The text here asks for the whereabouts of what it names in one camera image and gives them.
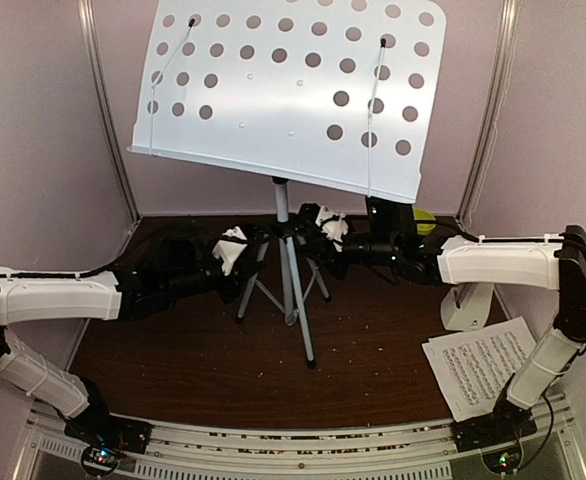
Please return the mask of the light blue music stand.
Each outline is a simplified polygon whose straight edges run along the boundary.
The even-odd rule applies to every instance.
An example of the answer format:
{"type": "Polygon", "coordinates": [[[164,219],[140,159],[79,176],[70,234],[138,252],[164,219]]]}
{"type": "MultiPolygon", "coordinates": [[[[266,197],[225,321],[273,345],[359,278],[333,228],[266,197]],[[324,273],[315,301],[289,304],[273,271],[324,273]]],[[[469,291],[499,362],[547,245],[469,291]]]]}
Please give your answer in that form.
{"type": "Polygon", "coordinates": [[[414,209],[446,27],[432,1],[162,1],[130,149],[271,177],[306,325],[300,206],[357,232],[371,197],[414,209]]]}

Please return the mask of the sheet music page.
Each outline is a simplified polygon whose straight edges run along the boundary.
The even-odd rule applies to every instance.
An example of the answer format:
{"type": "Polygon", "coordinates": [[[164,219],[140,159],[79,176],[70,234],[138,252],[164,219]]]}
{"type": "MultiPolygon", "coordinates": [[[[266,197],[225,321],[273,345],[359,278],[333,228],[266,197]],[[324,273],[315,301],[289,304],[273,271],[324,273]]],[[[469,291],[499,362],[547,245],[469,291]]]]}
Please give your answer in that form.
{"type": "Polygon", "coordinates": [[[490,413],[503,387],[534,347],[523,317],[432,338],[422,345],[456,422],[490,413]]]}

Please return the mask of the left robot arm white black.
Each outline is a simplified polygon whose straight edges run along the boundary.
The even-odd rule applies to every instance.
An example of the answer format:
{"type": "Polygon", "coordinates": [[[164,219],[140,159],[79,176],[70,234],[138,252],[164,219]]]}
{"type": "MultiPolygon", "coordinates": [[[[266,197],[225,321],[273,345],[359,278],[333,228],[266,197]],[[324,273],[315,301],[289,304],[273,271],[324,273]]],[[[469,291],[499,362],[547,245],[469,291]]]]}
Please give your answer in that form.
{"type": "Polygon", "coordinates": [[[217,293],[230,303],[262,263],[265,233],[254,225],[210,237],[196,226],[148,235],[132,251],[89,271],[19,271],[0,267],[0,378],[53,406],[96,444],[110,442],[117,424],[97,388],[36,354],[10,333],[12,324],[39,320],[142,320],[180,300],[217,293]]]}

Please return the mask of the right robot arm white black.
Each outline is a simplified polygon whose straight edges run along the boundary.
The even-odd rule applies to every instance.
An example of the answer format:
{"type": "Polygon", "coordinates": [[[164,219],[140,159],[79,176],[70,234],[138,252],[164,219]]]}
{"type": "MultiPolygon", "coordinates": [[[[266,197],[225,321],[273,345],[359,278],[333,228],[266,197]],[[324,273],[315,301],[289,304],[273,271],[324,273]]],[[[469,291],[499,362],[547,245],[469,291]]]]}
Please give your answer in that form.
{"type": "Polygon", "coordinates": [[[304,252],[342,278],[352,264],[386,267],[418,285],[508,284],[559,294],[557,314],[531,358],[502,389],[485,430],[492,440],[508,440],[524,415],[586,350],[586,232],[577,225],[559,234],[487,238],[457,227],[450,234],[423,234],[442,223],[419,219],[412,206],[371,197],[369,228],[352,230],[350,219],[326,206],[305,203],[298,213],[304,252]]]}

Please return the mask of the green bowl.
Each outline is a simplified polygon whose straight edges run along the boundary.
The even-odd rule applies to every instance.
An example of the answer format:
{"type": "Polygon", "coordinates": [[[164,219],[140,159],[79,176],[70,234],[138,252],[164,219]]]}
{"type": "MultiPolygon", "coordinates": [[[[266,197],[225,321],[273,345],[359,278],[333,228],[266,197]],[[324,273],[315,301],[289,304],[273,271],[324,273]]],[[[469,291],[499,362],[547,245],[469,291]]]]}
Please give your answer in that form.
{"type": "Polygon", "coordinates": [[[416,225],[416,236],[419,240],[430,235],[437,226],[436,217],[427,211],[414,208],[413,218],[416,225]]]}

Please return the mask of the white metronome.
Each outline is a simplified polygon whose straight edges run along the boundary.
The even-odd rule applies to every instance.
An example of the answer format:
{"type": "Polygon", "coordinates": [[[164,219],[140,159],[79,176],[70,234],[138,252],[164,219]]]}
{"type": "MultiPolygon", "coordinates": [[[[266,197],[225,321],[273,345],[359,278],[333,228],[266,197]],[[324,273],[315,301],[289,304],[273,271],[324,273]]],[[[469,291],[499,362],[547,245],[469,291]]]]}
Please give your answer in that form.
{"type": "Polygon", "coordinates": [[[443,327],[448,331],[482,329],[489,317],[493,283],[464,283],[453,286],[440,306],[443,327]]]}

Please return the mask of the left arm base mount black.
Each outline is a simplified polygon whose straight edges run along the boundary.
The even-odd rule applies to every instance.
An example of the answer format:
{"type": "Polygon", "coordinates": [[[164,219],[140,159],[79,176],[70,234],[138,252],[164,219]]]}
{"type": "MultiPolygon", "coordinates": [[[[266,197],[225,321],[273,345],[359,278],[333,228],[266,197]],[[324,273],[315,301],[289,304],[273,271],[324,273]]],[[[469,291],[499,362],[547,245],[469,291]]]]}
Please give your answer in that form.
{"type": "Polygon", "coordinates": [[[152,425],[145,421],[110,416],[105,422],[87,422],[65,418],[64,433],[84,443],[106,447],[118,453],[144,454],[152,433],[152,425]]]}

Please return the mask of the aluminium front rail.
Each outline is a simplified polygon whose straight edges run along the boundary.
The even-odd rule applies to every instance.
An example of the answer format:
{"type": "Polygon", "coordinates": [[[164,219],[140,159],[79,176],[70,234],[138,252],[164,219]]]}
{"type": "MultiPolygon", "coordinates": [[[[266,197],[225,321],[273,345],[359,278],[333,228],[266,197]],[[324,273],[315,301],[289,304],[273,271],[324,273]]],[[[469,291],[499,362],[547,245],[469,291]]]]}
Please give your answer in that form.
{"type": "MultiPolygon", "coordinates": [[[[125,453],[104,479],[586,479],[571,408],[550,396],[553,430],[544,402],[533,410],[538,431],[516,440],[524,463],[516,475],[493,474],[492,451],[461,452],[452,419],[377,427],[267,430],[205,427],[140,420],[150,425],[143,453],[125,453]]],[[[80,466],[86,444],[64,434],[64,422],[34,403],[22,430],[22,447],[9,479],[92,479],[80,466]]]]}

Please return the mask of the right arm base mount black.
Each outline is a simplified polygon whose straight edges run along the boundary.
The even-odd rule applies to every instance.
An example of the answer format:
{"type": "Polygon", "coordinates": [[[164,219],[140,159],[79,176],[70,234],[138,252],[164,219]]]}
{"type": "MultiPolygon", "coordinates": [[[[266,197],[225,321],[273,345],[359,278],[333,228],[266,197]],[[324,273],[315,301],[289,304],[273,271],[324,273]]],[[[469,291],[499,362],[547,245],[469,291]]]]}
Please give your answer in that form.
{"type": "Polygon", "coordinates": [[[514,443],[522,437],[535,434],[537,426],[531,418],[514,423],[510,419],[488,414],[454,422],[451,432],[457,451],[467,452],[514,443]]]}

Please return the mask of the aluminium corner post right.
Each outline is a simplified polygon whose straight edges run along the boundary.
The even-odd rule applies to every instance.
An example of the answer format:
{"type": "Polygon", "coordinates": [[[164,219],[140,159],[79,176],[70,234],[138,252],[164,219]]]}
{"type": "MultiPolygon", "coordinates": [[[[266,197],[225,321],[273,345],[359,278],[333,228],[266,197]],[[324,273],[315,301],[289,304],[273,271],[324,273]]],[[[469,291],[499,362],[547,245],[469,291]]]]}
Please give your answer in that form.
{"type": "Polygon", "coordinates": [[[516,30],[520,1],[502,2],[500,25],[489,89],[474,150],[471,170],[457,213],[458,223],[465,228],[472,225],[492,159],[498,135],[500,110],[507,96],[515,52],[516,30]]]}

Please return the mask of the aluminium corner post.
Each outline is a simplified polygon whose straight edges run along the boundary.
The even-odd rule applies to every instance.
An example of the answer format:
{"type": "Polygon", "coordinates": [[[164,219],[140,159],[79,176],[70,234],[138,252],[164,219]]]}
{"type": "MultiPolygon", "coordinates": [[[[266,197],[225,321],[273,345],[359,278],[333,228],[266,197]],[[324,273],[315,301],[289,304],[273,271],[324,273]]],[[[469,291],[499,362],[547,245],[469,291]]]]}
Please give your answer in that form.
{"type": "Polygon", "coordinates": [[[498,135],[500,110],[507,96],[515,52],[516,30],[520,1],[502,2],[500,25],[489,89],[474,150],[471,170],[457,213],[458,223],[465,228],[472,225],[492,159],[498,135]]]}
{"type": "Polygon", "coordinates": [[[99,37],[95,22],[94,2],[91,0],[78,0],[77,6],[80,30],[88,56],[89,68],[93,79],[109,159],[115,173],[116,184],[123,200],[127,216],[131,225],[136,227],[141,220],[141,214],[134,198],[131,181],[124,162],[123,150],[119,142],[111,102],[108,95],[104,66],[100,52],[99,37]]]}

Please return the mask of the aluminium corner post left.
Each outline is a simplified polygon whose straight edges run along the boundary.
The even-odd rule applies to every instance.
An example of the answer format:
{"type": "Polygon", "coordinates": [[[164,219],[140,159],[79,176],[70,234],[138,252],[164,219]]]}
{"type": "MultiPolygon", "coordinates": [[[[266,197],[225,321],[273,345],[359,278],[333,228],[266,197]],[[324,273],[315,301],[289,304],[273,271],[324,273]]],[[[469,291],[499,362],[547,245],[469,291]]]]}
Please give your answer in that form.
{"type": "Polygon", "coordinates": [[[136,227],[141,220],[141,214],[134,198],[131,181],[124,162],[123,150],[119,142],[111,102],[108,95],[104,66],[100,52],[99,37],[95,22],[94,2],[91,0],[78,0],[77,6],[80,30],[88,56],[89,68],[93,79],[109,159],[115,173],[116,184],[123,200],[127,216],[131,225],[136,227]]]}

